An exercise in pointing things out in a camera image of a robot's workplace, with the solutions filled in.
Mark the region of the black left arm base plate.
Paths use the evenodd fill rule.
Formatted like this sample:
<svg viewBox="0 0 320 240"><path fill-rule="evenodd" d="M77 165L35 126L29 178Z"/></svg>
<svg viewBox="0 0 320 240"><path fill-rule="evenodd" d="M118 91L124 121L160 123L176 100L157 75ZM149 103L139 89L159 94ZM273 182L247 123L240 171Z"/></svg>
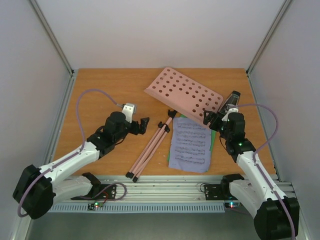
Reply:
<svg viewBox="0 0 320 240"><path fill-rule="evenodd" d="M71 200L76 201L84 201L84 200L94 200L94 201L102 201L102 200L114 200L116 196L117 186L115 184L99 184L94 185L91 190L86 194L82 194L79 196L72 197Z"/></svg>

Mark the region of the pink music stand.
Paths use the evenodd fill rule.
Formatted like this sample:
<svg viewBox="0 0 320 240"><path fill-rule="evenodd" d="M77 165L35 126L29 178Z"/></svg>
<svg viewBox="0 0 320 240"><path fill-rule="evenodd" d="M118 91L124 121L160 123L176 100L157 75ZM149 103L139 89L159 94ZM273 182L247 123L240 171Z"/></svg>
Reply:
<svg viewBox="0 0 320 240"><path fill-rule="evenodd" d="M136 104L149 116L143 140L143 151L127 173L137 181L156 156L161 144L173 132L170 124L178 113L202 125L205 111L217 112L223 96L194 79L171 68L164 68L143 91L137 93Z"/></svg>

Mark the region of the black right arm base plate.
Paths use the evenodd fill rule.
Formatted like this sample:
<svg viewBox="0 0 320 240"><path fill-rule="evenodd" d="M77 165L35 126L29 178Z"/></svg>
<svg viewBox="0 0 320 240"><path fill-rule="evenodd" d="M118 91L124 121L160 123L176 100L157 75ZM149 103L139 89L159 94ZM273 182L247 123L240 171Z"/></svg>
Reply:
<svg viewBox="0 0 320 240"><path fill-rule="evenodd" d="M229 196L224 194L220 184L203 183L200 185L200 190L204 193L206 201L226 201L230 199Z"/></svg>

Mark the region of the green sheet music page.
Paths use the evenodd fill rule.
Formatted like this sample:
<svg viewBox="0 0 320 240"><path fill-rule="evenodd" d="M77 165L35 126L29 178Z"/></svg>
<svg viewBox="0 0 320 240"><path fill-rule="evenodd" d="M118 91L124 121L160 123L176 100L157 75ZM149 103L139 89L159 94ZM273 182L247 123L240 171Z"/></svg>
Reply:
<svg viewBox="0 0 320 240"><path fill-rule="evenodd" d="M180 118L187 118L185 115L180 114ZM212 156L213 153L213 148L214 148L214 143L215 143L215 137L216 137L216 132L214 130L211 130L211 145L210 145L210 155ZM170 152L167 156L167 162L170 161Z"/></svg>

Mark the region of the black metronome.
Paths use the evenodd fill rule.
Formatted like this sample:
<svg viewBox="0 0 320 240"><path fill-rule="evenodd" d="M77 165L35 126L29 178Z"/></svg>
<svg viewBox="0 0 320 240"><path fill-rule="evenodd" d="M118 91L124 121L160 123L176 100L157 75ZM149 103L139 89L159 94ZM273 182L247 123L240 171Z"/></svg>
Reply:
<svg viewBox="0 0 320 240"><path fill-rule="evenodd" d="M226 98L223 104L220 106L218 110L218 115L220 117L224 117L231 106L236 106L239 103L241 93L233 90L230 95Z"/></svg>

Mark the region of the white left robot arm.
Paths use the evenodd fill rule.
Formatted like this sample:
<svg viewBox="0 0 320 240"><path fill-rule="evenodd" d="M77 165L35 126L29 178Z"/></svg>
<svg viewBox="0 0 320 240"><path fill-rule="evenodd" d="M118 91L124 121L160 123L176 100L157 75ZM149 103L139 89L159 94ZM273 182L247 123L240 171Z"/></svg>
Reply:
<svg viewBox="0 0 320 240"><path fill-rule="evenodd" d="M68 177L110 153L128 134L143 135L150 119L133 121L130 118L130 115L114 111L104 125L72 152L40 167L27 166L12 194L18 203L18 216L35 220L53 205L68 199L97 200L104 190L93 174L87 172L73 180Z"/></svg>

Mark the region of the white sheet music page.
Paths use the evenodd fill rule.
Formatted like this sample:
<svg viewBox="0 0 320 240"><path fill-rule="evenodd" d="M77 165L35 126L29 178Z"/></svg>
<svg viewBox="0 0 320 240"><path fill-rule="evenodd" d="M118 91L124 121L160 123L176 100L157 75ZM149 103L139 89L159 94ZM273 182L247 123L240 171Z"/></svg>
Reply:
<svg viewBox="0 0 320 240"><path fill-rule="evenodd" d="M177 117L173 120L168 167L203 174L211 165L211 130L195 121Z"/></svg>

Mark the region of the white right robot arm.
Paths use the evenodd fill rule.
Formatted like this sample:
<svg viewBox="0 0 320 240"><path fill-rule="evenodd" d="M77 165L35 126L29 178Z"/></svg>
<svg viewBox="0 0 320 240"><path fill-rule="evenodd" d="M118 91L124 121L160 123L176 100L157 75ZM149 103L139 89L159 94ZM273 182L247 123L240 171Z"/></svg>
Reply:
<svg viewBox="0 0 320 240"><path fill-rule="evenodd" d="M261 240L294 240L299 232L300 205L295 197L288 197L278 187L264 168L256 148L246 138L244 115L237 108L226 114L206 110L203 124L220 134L226 152L246 175L225 175L221 194L240 201L252 216Z"/></svg>

